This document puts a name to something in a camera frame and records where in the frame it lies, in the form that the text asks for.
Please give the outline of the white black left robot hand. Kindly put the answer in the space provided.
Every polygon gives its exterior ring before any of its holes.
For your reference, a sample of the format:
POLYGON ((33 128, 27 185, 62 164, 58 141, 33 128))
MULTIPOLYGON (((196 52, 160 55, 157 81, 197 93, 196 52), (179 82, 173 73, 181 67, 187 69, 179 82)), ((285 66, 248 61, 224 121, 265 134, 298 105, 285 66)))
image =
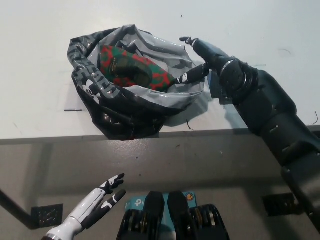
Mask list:
POLYGON ((113 189, 124 183, 124 174, 118 174, 92 190, 70 213, 83 229, 89 229, 101 220, 126 194, 124 189, 113 193, 113 189))

